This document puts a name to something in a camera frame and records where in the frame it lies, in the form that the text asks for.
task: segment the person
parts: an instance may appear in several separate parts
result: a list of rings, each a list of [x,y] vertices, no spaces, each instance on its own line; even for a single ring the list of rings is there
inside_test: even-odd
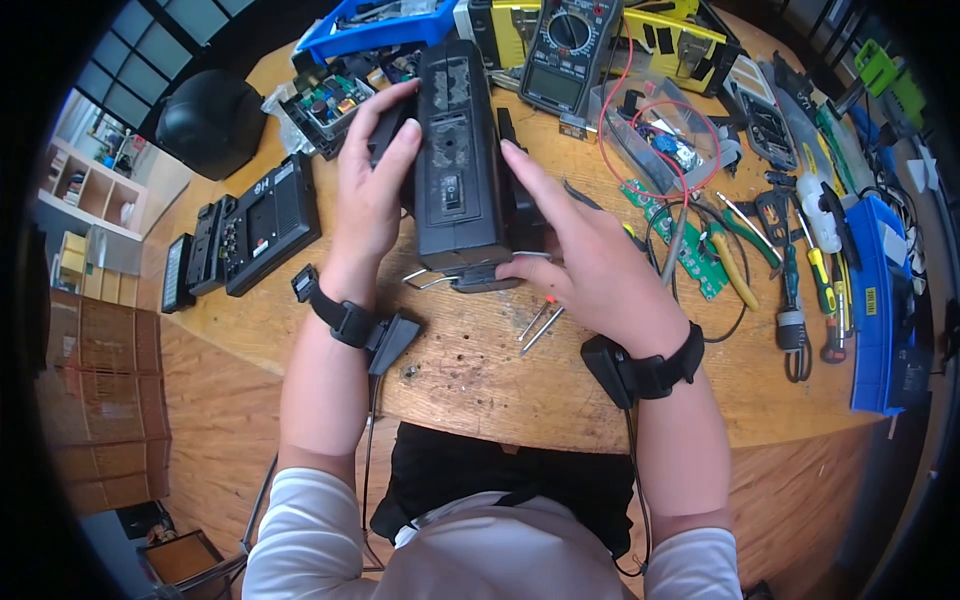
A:
[[[420,126],[408,120],[375,169],[367,140],[378,115],[417,86],[397,84],[364,103],[340,153],[336,228],[320,273],[336,301],[373,309]],[[564,263],[521,256],[497,277],[549,290],[634,358],[673,355],[689,321],[619,221],[574,201],[516,146],[503,142],[502,154],[556,231]],[[533,448],[515,456],[409,423],[397,431],[387,498],[372,519],[396,551],[379,582],[362,578],[354,462],[369,393],[364,351],[334,340],[311,312],[283,382],[278,473],[244,598],[633,597],[613,563],[630,545],[629,457]],[[730,447],[703,366],[670,396],[639,401],[636,459],[654,546],[645,597],[741,598]]]

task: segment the green circuit board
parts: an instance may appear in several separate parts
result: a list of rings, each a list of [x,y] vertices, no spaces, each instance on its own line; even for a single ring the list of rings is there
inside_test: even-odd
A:
[[[628,183],[636,189],[646,189],[643,187],[643,184],[637,180],[628,180]],[[648,223],[650,219],[653,219],[654,213],[660,209],[660,204],[658,204],[655,199],[637,194],[637,192],[629,189],[625,185],[620,186],[620,191],[623,192],[623,195],[627,197],[627,200],[629,200],[631,204],[643,210],[643,216]],[[669,217],[661,215],[654,225],[654,231],[660,235],[665,244],[670,245],[672,236],[670,235]],[[727,278],[727,272],[724,271],[723,265],[720,264],[719,260],[714,260],[708,254],[700,254],[697,252],[697,244],[699,244],[699,242],[700,231],[687,221],[678,261],[684,265],[684,269],[686,269],[694,280],[700,281],[700,292],[704,295],[704,298],[710,301],[716,298],[717,294],[723,290],[725,285],[730,283],[730,279]],[[716,255],[716,249],[713,247],[713,244],[709,241],[705,243],[707,250],[713,255]]]

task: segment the round wooden table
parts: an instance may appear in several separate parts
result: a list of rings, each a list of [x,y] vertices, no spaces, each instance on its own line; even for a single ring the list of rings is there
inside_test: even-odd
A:
[[[780,50],[795,68],[800,64],[786,47],[751,25],[724,14],[727,23],[751,56],[771,57]],[[295,75],[289,62],[290,46],[265,56],[247,81],[262,95]],[[687,92],[704,114],[726,114],[716,99]],[[637,231],[644,231],[642,212],[620,193],[604,166],[596,145],[558,134],[557,118],[534,111],[503,89],[493,92],[495,107],[510,110],[519,142],[556,177],[561,175]],[[223,194],[240,196],[286,156],[277,132],[278,121],[268,119],[257,155],[223,181],[195,177],[172,207],[175,234],[194,230],[197,211]],[[734,201],[752,200],[770,185],[763,179],[769,168],[749,147],[735,178],[719,172],[705,196],[720,191]],[[629,168],[609,152],[621,174]],[[336,161],[313,159],[322,229],[336,222]],[[516,340],[543,297],[529,285],[486,294],[461,295],[441,284],[417,291],[401,278],[420,268],[415,228],[404,219],[394,250],[379,273],[384,309],[404,307],[419,316],[424,327],[418,340],[385,375],[380,407],[384,415],[461,435],[501,442],[584,452],[627,452],[623,416],[604,393],[580,358],[580,345],[593,333],[568,317],[561,317],[523,357]],[[308,304],[298,304],[290,279],[305,263],[323,268],[330,238],[323,236],[287,261],[242,298],[228,297],[223,288],[197,299],[196,306],[167,318],[253,365],[283,374]],[[801,263],[804,243],[799,243]],[[726,342],[708,345],[707,373],[727,423],[732,446],[786,442],[827,434],[876,420],[871,413],[852,413],[850,397],[853,357],[842,365],[816,360],[809,380],[789,383],[783,371],[783,353],[774,342],[774,316],[780,308],[781,281],[769,280],[769,265],[744,242],[752,268],[752,287],[760,302],[748,311],[736,333]],[[659,257],[665,248],[658,246]],[[807,307],[807,327],[814,352],[826,338],[826,326],[816,310],[816,290],[809,268],[800,265],[801,292]],[[678,269],[681,304],[707,336],[718,336],[736,319],[742,303],[727,286],[712,302],[700,294],[693,280]]]

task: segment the black wristband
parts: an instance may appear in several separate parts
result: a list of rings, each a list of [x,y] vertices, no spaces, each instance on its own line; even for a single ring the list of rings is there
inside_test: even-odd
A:
[[[313,312],[330,325],[330,336],[354,348],[364,348],[378,324],[373,313],[347,300],[343,303],[331,300],[320,289],[317,270],[307,265],[293,278],[290,284],[297,300],[310,300]]]
[[[681,379],[693,383],[693,374],[703,358],[704,330],[691,321],[686,341],[673,356],[665,360],[659,354],[623,360],[617,364],[617,372],[630,396],[652,400],[670,396]]]

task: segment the blue storage box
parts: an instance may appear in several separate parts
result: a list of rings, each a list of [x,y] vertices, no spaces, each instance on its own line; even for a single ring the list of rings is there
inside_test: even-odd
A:
[[[297,44],[297,51],[309,50],[314,62],[320,63],[351,52],[395,44],[421,41],[432,46],[453,29],[453,9],[457,0],[438,0],[437,9],[428,14],[399,16],[331,33],[340,17],[353,18],[361,4],[369,5],[370,0],[344,0]]]
[[[894,360],[894,303],[890,269],[900,269],[912,279],[909,258],[892,265],[883,252],[878,222],[901,238],[903,224],[886,204],[867,196],[847,210],[847,223],[860,252],[861,271],[850,271],[853,324],[857,328],[856,363],[853,372],[853,410],[869,410],[891,417],[903,409],[888,404]],[[913,336],[907,346],[913,346]]]

